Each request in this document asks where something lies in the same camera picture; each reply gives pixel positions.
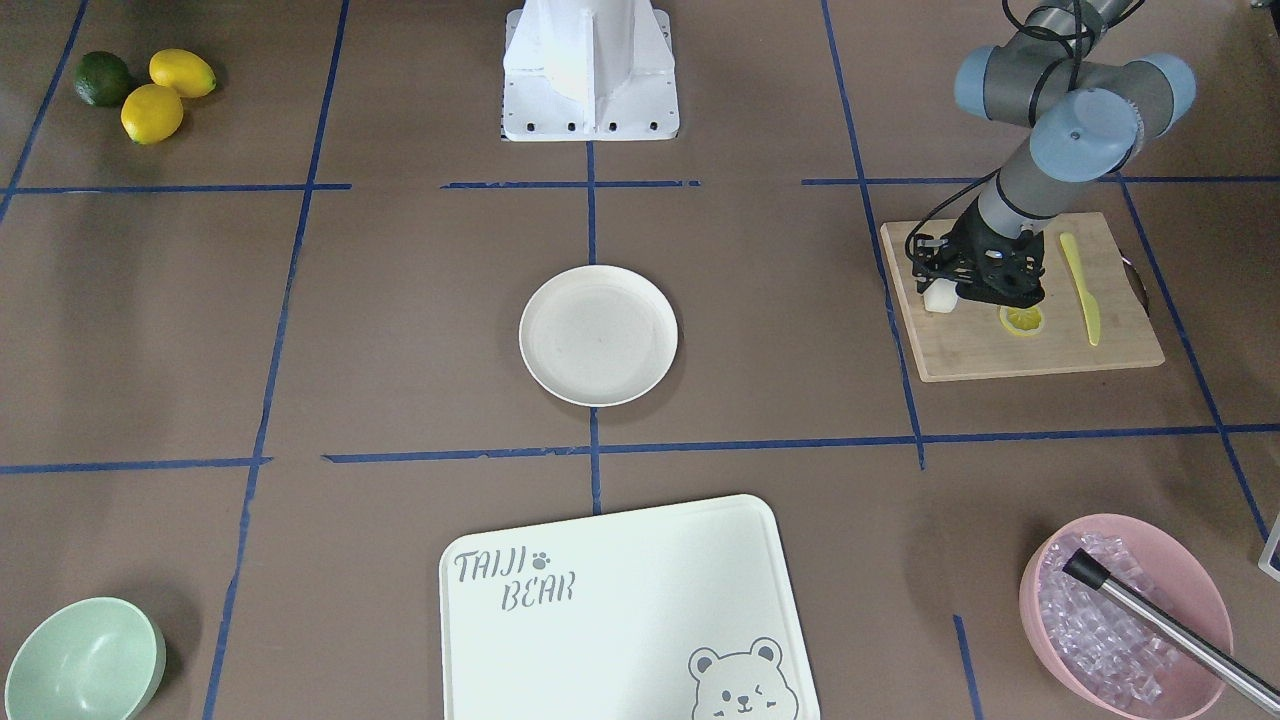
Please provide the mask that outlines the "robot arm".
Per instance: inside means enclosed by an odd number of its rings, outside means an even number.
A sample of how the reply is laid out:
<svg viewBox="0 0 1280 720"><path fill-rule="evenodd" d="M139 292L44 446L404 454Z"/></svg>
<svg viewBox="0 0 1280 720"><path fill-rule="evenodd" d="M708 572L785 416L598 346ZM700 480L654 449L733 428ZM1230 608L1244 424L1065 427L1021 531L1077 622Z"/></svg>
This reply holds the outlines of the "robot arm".
<svg viewBox="0 0 1280 720"><path fill-rule="evenodd" d="M1041 1L1014 22L1006 44L964 59L955 102L1029 135L977 182L977 197L948 231L909 233L904 249L927 302L1039 304L1050 223L1190 110L1197 79L1179 56L1156 53L1120 67L1088 60L1133 8L1132 1Z"/></svg>

